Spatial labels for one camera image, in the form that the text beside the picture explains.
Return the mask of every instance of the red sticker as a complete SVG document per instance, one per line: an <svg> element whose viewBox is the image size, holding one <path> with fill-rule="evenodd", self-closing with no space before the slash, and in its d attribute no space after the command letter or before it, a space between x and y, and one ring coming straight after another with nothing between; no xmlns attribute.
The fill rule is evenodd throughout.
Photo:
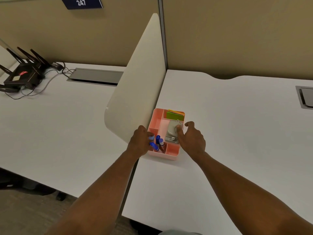
<svg viewBox="0 0 313 235"><path fill-rule="evenodd" d="M28 73L28 72L23 71L23 72L20 73L20 76L22 76L22 75L25 74L25 73Z"/></svg>

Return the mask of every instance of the pink desk organizer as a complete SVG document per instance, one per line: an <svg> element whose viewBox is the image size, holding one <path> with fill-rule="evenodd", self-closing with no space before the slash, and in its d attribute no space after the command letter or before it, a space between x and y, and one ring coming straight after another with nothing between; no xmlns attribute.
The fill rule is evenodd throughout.
<svg viewBox="0 0 313 235"><path fill-rule="evenodd" d="M158 109L158 108L154 109L152 119L150 121L149 128L148 128L148 131L154 133L155 137L157 135L160 135L161 138L163 138L166 152L162 153L161 150L159 150L158 152L155 150L149 150L148 154L151 156L156 156L156 157L166 158L169 160L176 161L177 155L179 154L180 145L175 144L175 143L165 142L165 135L167 132L167 127L168 127L168 124L170 123L170 119L166 119L167 111L168 110Z"/></svg>

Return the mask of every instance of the blue sign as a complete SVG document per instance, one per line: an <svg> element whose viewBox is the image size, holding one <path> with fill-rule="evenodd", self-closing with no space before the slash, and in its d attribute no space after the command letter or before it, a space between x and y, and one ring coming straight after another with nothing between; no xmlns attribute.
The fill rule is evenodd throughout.
<svg viewBox="0 0 313 235"><path fill-rule="evenodd" d="M103 8L100 0L62 0L68 10Z"/></svg>

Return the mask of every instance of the desk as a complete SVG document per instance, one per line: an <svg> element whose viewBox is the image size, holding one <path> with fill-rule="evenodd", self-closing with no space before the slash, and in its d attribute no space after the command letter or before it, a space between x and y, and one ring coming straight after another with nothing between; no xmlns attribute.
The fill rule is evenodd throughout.
<svg viewBox="0 0 313 235"><path fill-rule="evenodd" d="M168 70L156 107L185 112L206 152L313 222L313 110L295 86L313 81ZM122 215L159 230L241 234L183 150L178 161L139 159Z"/></svg>
<svg viewBox="0 0 313 235"><path fill-rule="evenodd" d="M66 67L125 69L74 63ZM54 75L49 72L34 92ZM20 100L0 92L0 167L79 197L127 144L104 125L104 110L115 87L66 80L59 75L42 94Z"/></svg>

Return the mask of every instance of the number 247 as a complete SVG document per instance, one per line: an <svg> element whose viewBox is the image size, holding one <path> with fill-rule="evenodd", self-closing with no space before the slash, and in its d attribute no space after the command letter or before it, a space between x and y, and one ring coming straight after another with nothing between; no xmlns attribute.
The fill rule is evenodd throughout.
<svg viewBox="0 0 313 235"><path fill-rule="evenodd" d="M79 6L85 6L85 0L76 0L76 2L78 3Z"/></svg>

